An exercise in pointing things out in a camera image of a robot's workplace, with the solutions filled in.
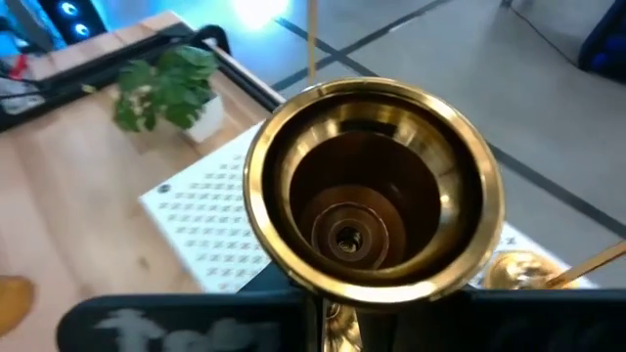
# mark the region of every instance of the brass bell rim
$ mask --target brass bell rim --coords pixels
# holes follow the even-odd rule
[[[427,110],[445,123],[468,149],[476,165],[481,185],[482,211],[475,235],[467,249],[438,274],[408,285],[361,286],[338,280],[302,260],[272,224],[264,206],[261,177],[268,146],[297,113],[330,96],[349,92],[376,92],[407,100]],[[466,285],[490,260],[504,223],[504,195],[495,157],[471,123],[443,100],[427,92],[380,77],[347,78],[311,86],[274,111],[260,126],[248,150],[244,168],[244,201],[249,224],[270,257],[300,285],[339,301],[357,304],[401,304],[436,299]]]

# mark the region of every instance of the potted plant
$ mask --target potted plant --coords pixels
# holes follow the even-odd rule
[[[221,98],[208,81],[216,68],[212,53],[190,46],[166,51],[154,66],[131,62],[117,82],[115,123],[125,131],[152,131],[164,119],[200,143],[223,120]]]

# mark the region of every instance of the green leaves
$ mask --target green leaves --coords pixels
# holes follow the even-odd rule
[[[213,54],[181,46],[163,53],[155,67],[131,62],[119,77],[120,97],[115,123],[125,131],[155,129],[165,118],[181,129],[191,128],[214,93],[208,78],[217,69]]]

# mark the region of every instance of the wooden stick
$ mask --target wooden stick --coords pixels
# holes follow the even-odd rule
[[[546,282],[546,288],[559,288],[626,254],[626,241],[619,242]]]
[[[317,0],[308,0],[307,11],[307,51],[308,51],[308,83],[313,85],[315,82],[315,38],[317,33]]]

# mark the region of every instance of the white plant pot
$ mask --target white plant pot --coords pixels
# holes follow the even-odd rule
[[[185,131],[185,134],[196,143],[202,143],[204,140],[214,135],[224,122],[224,106],[222,97],[218,94],[215,98],[204,104],[204,109],[200,115],[200,119],[196,121],[192,128]]]

